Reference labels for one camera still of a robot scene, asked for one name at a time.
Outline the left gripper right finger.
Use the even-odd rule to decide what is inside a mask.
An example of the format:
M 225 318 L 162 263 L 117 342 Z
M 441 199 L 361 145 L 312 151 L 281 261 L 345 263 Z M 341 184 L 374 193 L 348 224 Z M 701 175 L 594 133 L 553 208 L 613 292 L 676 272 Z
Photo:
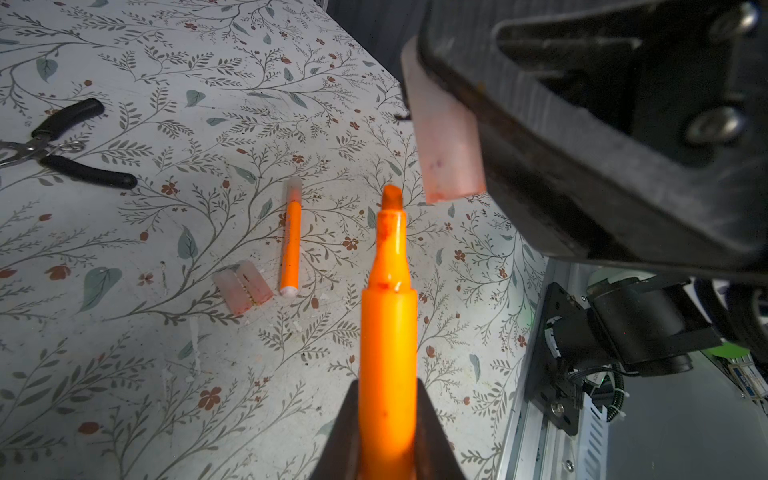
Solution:
M 415 470 L 418 480 L 465 480 L 421 379 L 417 380 Z

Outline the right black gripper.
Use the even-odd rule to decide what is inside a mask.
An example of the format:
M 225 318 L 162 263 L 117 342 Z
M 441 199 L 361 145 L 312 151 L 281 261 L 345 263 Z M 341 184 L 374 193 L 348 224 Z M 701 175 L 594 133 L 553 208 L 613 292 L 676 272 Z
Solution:
M 433 1 L 417 57 L 540 253 L 766 280 L 765 2 Z

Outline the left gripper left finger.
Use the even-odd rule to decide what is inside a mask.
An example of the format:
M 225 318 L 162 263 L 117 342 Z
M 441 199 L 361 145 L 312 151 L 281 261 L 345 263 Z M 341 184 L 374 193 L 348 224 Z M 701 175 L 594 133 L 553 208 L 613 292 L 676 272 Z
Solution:
M 359 381 L 355 380 L 345 395 L 310 480 L 358 478 L 361 454 L 358 406 Z

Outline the orange highlighter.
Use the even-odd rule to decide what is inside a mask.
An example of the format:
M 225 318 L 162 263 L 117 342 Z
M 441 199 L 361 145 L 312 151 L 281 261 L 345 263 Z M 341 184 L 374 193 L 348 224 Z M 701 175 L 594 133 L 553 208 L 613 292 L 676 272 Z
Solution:
M 281 262 L 280 294 L 296 297 L 299 292 L 302 181 L 290 177 L 286 182 L 284 246 Z
M 418 294 L 411 285 L 402 191 L 384 187 L 376 252 L 362 292 L 359 429 L 363 479 L 415 477 Z

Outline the translucent pink pen cap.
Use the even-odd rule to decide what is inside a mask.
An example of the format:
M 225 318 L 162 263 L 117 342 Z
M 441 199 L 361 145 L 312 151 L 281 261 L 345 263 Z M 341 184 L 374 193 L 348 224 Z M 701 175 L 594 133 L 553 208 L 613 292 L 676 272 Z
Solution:
M 475 115 L 443 90 L 421 66 L 417 38 L 401 53 L 425 201 L 436 204 L 486 191 Z

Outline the translucent pink cap pair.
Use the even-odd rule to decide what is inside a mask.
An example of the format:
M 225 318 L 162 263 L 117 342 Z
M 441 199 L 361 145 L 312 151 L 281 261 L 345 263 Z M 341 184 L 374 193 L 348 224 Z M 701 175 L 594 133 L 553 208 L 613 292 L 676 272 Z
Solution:
M 213 282 L 230 313 L 240 317 L 274 296 L 260 271 L 251 261 L 242 261 L 213 275 Z

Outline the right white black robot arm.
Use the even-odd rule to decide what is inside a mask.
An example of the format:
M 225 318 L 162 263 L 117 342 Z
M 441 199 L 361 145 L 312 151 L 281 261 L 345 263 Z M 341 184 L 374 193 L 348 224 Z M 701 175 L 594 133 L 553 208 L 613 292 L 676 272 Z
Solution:
M 488 191 L 531 246 L 637 269 L 557 313 L 575 368 L 767 355 L 767 5 L 433 1 L 426 73 L 477 118 Z

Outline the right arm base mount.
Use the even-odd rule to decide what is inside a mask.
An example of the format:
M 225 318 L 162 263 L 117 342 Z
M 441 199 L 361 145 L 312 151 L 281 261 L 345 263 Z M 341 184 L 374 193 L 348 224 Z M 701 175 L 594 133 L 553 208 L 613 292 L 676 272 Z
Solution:
M 583 382 L 599 368 L 618 362 L 600 318 L 582 307 L 558 283 L 548 284 L 534 327 L 532 358 L 524 398 L 570 436 L 579 431 Z

